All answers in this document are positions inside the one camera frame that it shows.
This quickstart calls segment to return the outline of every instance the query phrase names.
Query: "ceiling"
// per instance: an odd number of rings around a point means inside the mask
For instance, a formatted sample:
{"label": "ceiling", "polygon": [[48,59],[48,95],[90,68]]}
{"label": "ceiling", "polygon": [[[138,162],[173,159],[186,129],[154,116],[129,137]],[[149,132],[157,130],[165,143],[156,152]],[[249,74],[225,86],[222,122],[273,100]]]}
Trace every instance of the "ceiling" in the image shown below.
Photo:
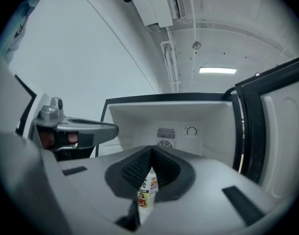
{"label": "ceiling", "polygon": [[[181,93],[224,92],[256,72],[299,56],[299,21],[282,0],[178,0],[182,18],[172,27]],[[232,74],[199,74],[200,67],[236,68]]]}

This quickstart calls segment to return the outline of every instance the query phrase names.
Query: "fluorescent light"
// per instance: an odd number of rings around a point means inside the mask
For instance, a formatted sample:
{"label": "fluorescent light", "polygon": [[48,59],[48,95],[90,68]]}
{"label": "fluorescent light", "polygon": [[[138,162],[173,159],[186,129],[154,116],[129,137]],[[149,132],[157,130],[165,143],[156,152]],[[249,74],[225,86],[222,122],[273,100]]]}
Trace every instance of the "fluorescent light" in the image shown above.
{"label": "fluorescent light", "polygon": [[214,67],[201,67],[199,73],[224,73],[224,74],[235,74],[236,69],[230,68],[214,68]]}

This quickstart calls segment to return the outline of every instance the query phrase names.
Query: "hand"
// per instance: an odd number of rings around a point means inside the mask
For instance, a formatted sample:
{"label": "hand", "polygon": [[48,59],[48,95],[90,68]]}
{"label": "hand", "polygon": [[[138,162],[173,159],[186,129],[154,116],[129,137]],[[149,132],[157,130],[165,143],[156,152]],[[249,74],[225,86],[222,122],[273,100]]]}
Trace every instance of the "hand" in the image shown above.
{"label": "hand", "polygon": [[[48,150],[51,149],[55,145],[55,136],[52,132],[40,132],[39,133],[43,148]],[[77,134],[69,133],[68,140],[70,143],[77,142]]]}

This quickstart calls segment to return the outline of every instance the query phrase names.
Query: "vent grille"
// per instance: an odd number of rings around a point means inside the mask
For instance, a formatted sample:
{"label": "vent grille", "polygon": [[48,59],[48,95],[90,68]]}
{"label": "vent grille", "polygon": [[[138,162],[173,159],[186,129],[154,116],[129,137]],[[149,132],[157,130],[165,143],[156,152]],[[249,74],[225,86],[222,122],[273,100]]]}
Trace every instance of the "vent grille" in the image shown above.
{"label": "vent grille", "polygon": [[157,143],[157,145],[161,146],[161,147],[166,147],[166,148],[173,148],[172,144],[167,140],[162,140],[159,143]]}
{"label": "vent grille", "polygon": [[162,139],[175,139],[175,130],[168,128],[159,128],[157,138]]}

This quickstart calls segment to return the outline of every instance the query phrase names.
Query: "ceiling light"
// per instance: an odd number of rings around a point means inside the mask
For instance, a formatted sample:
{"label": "ceiling light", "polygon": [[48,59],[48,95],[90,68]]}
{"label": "ceiling light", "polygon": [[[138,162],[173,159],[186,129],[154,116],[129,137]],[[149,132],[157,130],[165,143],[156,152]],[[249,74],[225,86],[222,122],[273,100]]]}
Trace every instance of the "ceiling light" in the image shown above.
{"label": "ceiling light", "polygon": [[231,68],[214,68],[214,67],[201,67],[199,73],[224,73],[235,74],[236,69]]}

